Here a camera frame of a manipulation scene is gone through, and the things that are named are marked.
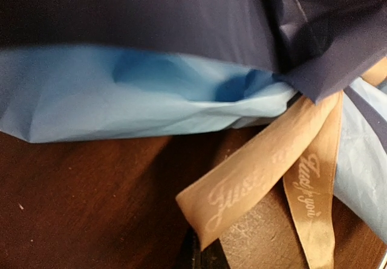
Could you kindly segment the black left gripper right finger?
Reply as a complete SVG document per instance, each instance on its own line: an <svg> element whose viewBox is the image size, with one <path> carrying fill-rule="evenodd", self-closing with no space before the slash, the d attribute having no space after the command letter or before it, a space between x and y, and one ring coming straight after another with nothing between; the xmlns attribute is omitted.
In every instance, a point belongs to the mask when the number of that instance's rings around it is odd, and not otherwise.
<svg viewBox="0 0 387 269"><path fill-rule="evenodd" d="M214 241L201 252L201 268L229 269L229 263L220 241Z"/></svg>

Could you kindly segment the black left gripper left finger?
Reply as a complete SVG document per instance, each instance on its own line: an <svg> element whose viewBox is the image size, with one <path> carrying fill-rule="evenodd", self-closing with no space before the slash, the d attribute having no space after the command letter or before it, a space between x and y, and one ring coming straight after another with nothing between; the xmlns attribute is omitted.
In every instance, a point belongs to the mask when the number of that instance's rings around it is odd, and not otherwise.
<svg viewBox="0 0 387 269"><path fill-rule="evenodd" d="M200 241L192 228L187 230L184 242L181 248L180 268L200 269L201 268L201 250Z"/></svg>

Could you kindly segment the beige ribbon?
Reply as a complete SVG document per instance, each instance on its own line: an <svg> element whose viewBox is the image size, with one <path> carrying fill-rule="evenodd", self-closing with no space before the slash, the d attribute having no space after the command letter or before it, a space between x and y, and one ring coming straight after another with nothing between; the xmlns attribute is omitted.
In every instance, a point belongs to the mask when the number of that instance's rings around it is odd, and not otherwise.
<svg viewBox="0 0 387 269"><path fill-rule="evenodd" d="M283 183L309 268L333 268L333 198L386 239L386 60L318 104L301 97L177 203L201 252Z"/></svg>

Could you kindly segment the blue wrapping paper sheet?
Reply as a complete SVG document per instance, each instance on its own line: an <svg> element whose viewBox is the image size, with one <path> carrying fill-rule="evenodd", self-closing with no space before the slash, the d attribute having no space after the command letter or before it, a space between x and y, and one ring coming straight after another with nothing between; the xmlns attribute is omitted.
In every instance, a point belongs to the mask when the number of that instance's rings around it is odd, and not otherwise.
<svg viewBox="0 0 387 269"><path fill-rule="evenodd" d="M334 193L386 239L385 55L386 0L1 0L1 131L196 134L344 90Z"/></svg>

